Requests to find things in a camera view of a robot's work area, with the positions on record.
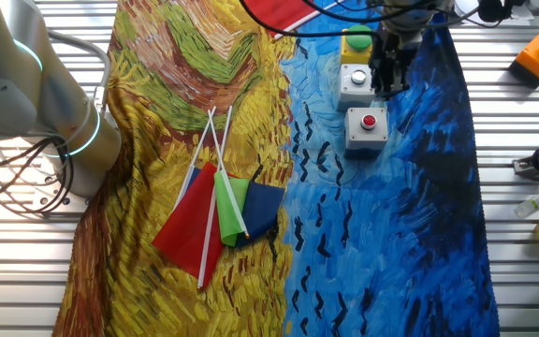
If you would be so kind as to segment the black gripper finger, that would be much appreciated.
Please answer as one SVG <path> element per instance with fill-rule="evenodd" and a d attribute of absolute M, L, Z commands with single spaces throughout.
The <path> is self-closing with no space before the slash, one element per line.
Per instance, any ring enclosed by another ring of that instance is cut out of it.
<path fill-rule="evenodd" d="M 383 69 L 373 69 L 371 87 L 379 97 L 387 97 L 390 93 L 388 74 Z"/>
<path fill-rule="evenodd" d="M 390 95 L 395 96 L 409 89 L 405 69 L 395 69 L 390 83 Z"/>

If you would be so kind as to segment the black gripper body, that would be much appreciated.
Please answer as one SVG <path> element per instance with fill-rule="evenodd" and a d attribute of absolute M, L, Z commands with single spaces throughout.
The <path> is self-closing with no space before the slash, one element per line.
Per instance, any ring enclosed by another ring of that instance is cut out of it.
<path fill-rule="evenodd" d="M 397 66 L 406 70 L 414 59 L 414 49 L 404 49 L 401 43 L 401 36 L 379 32 L 373 41 L 369 67 L 374 70 L 387 70 Z"/>

